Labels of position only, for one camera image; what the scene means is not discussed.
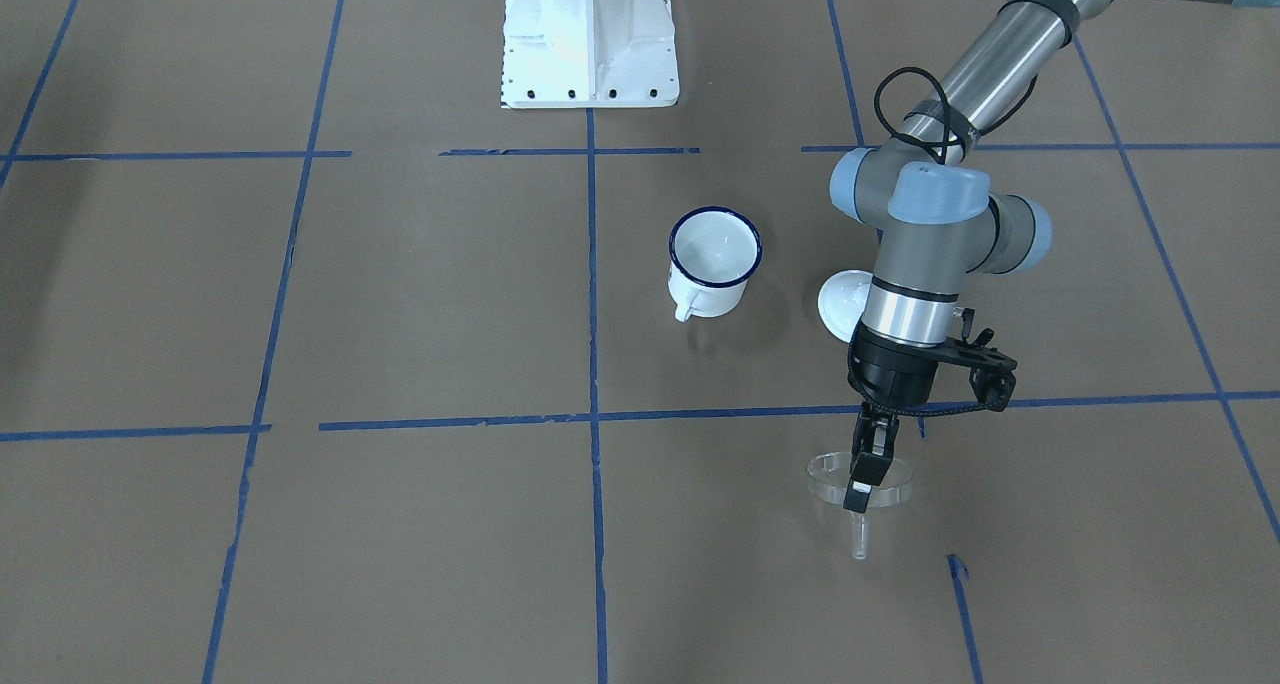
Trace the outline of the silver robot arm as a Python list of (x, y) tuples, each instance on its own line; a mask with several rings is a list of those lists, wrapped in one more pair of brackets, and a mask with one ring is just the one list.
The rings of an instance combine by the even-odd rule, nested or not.
[[(1052, 243), (1036, 201), (1001, 196), (963, 163), (1032, 92), (1042, 68), (1073, 45), (1083, 22), (1115, 0), (1006, 0), (943, 77), (916, 69), (931, 95), (900, 126), (879, 119), (888, 141), (845, 154), (829, 179), (832, 204), (879, 232), (867, 300), (852, 325), (849, 383), (861, 396), (842, 506), (864, 514), (893, 465), (902, 418), (925, 416), (941, 365), (968, 370), (968, 412), (1001, 411), (1016, 387), (1016, 361), (972, 334), (957, 298), (972, 273), (1033, 268)], [(1181, 0), (1275, 8), (1277, 0)], [(960, 315), (963, 333), (950, 334)]]

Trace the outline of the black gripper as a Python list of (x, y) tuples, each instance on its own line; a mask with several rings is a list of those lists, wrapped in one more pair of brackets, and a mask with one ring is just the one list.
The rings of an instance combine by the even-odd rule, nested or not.
[(847, 355), (849, 383), (861, 396), (842, 506), (864, 514), (891, 469), (899, 419), (928, 402), (940, 368), (929, 350), (901, 345), (858, 324)]

